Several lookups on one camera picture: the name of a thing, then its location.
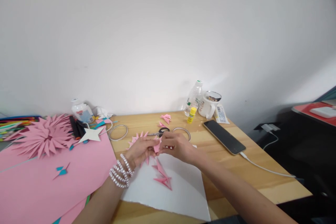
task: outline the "red surface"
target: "red surface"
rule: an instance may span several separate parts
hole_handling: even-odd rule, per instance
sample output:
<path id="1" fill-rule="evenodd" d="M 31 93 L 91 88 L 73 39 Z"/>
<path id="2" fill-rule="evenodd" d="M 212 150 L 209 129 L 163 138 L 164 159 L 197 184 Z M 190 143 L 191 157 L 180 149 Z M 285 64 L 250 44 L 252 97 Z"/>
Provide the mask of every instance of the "red surface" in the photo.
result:
<path id="1" fill-rule="evenodd" d="M 306 114 L 308 116 L 314 117 L 318 120 L 321 120 L 325 123 L 331 124 L 336 127 L 336 117 L 332 118 L 324 118 L 319 115 L 313 114 L 310 112 L 311 109 L 316 109 L 319 107 L 332 107 L 330 104 L 326 104 L 323 102 L 316 102 L 316 103 L 309 103 L 309 104 L 304 104 L 304 105 L 298 105 L 293 107 L 295 110 L 299 111 L 300 113 Z"/>

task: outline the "wooden desk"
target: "wooden desk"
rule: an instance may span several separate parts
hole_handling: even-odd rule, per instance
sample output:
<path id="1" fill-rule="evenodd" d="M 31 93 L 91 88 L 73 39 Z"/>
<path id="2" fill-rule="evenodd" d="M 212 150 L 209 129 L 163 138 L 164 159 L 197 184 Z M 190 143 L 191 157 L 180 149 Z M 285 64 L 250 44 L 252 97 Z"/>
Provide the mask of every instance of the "wooden desk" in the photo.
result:
<path id="1" fill-rule="evenodd" d="M 124 153 L 129 147 L 128 141 L 132 136 L 136 136 L 141 131 L 150 133 L 159 130 L 158 124 L 161 121 L 167 125 L 160 115 L 166 113 L 124 115 L 112 117 L 112 121 L 118 121 L 117 124 L 128 126 L 127 136 L 118 142 L 112 142 L 114 152 L 117 157 Z M 207 121 L 204 117 L 196 113 L 192 124 L 187 124 L 187 117 L 183 111 L 170 112 L 171 123 L 168 126 L 171 130 L 176 127 L 183 127 L 191 134 L 191 143 L 197 145 L 208 153 L 208 155 L 219 162 L 223 167 L 239 175 L 245 181 L 254 186 L 259 192 L 265 195 L 273 203 L 279 204 L 303 197 L 310 196 L 311 193 L 302 186 L 297 180 L 290 177 L 279 176 L 264 171 L 245 160 L 242 156 L 232 156 L 224 147 L 204 128 L 202 123 Z M 286 173 L 274 159 L 263 151 L 253 140 L 251 140 L 234 123 L 221 124 L 227 131 L 236 137 L 246 146 L 244 152 L 249 159 L 267 169 Z M 112 133 L 113 138 L 119 138 L 125 133 L 125 129 L 119 127 Z M 223 194 L 217 190 L 212 182 L 202 175 L 205 188 L 205 194 L 208 201 L 211 220 L 229 217 L 237 214 L 234 208 L 228 203 Z M 138 203 L 120 201 L 115 212 L 113 223 L 203 223 L 204 221 L 194 219 L 188 216 L 170 213 L 163 210 L 157 210 Z"/>

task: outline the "white wall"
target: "white wall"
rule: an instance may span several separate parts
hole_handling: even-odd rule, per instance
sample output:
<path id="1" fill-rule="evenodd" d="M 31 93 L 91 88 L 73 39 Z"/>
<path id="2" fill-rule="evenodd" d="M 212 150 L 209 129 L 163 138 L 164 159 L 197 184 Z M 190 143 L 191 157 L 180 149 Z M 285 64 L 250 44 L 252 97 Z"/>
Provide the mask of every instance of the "white wall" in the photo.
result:
<path id="1" fill-rule="evenodd" d="M 256 140 L 258 123 L 336 84 L 335 3 L 0 0 L 0 111 L 70 112 L 74 97 L 172 111 L 203 79 Z"/>

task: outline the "white paper star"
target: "white paper star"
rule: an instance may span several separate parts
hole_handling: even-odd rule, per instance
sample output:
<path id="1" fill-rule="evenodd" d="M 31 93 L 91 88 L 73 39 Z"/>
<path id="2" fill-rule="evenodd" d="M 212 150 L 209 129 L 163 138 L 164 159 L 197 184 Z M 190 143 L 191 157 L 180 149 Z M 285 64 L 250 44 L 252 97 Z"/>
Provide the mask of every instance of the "white paper star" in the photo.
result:
<path id="1" fill-rule="evenodd" d="M 85 135 L 82 137 L 81 140 L 79 140 L 78 144 L 81 143 L 81 142 L 84 142 L 85 140 L 93 140 L 93 141 L 99 141 L 100 142 L 100 138 L 99 138 L 98 135 L 103 128 L 104 127 L 99 128 L 99 129 L 94 129 L 94 130 L 84 128 L 85 129 Z"/>

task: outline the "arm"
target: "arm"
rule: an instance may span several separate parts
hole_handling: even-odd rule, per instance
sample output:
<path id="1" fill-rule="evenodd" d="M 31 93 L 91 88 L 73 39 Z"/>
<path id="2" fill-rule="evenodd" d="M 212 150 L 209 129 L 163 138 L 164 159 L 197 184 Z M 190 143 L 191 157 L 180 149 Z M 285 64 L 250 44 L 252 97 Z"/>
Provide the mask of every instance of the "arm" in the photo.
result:
<path id="1" fill-rule="evenodd" d="M 200 169 L 247 223 L 296 223 L 251 185 L 193 147 L 183 135 L 165 132 L 160 153 L 170 154 Z"/>
<path id="2" fill-rule="evenodd" d="M 158 139 L 139 138 L 125 154 L 131 169 L 134 170 L 146 157 L 155 156 L 152 146 L 157 144 Z M 119 161 L 127 170 L 124 161 L 121 158 Z M 108 176 L 72 224 L 110 223 L 123 191 Z"/>

